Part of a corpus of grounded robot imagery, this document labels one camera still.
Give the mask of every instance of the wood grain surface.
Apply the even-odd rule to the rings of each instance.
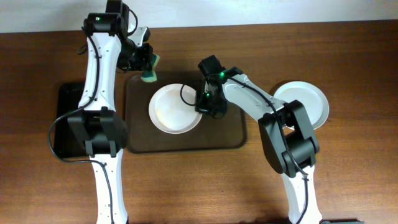
[[[329,100],[315,132],[317,202],[325,219],[398,223],[398,21],[152,29],[159,71],[196,70],[215,54],[265,91],[310,82]],[[58,88],[84,80],[82,32],[0,35],[0,223],[94,223],[89,164],[62,164],[46,134]],[[125,82],[119,74],[118,111]],[[286,218],[282,179],[255,121],[238,150],[123,157],[130,223],[251,223]]]

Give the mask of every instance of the brown tabletop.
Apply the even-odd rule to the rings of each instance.
[[[195,70],[215,54],[265,91],[301,80],[329,100],[315,191],[325,219],[398,220],[398,21],[152,29],[158,70]],[[58,88],[84,80],[82,32],[0,35],[0,223],[94,223],[93,169],[56,160],[46,143]],[[119,74],[116,103],[124,111]],[[130,223],[238,223],[285,218],[282,179],[257,124],[238,150],[123,156]]]

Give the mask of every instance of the dark rectangular mat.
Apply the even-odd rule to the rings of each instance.
[[[203,116],[197,126],[182,134],[165,133],[152,123],[148,106],[155,92],[172,83],[184,83],[194,89],[201,86],[200,72],[157,72],[157,81],[143,82],[140,75],[132,77],[126,87],[125,121],[129,130],[127,148],[135,153],[234,149],[246,143],[244,112],[234,104],[223,119]]]

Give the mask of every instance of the sponge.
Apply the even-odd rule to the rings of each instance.
[[[144,71],[144,73],[141,75],[141,80],[144,82],[154,82],[156,81],[156,73],[155,73],[155,67],[157,65],[157,62],[159,61],[160,57],[159,55],[153,54],[152,55],[152,60],[150,61],[150,64],[152,65],[152,70],[151,71]]]

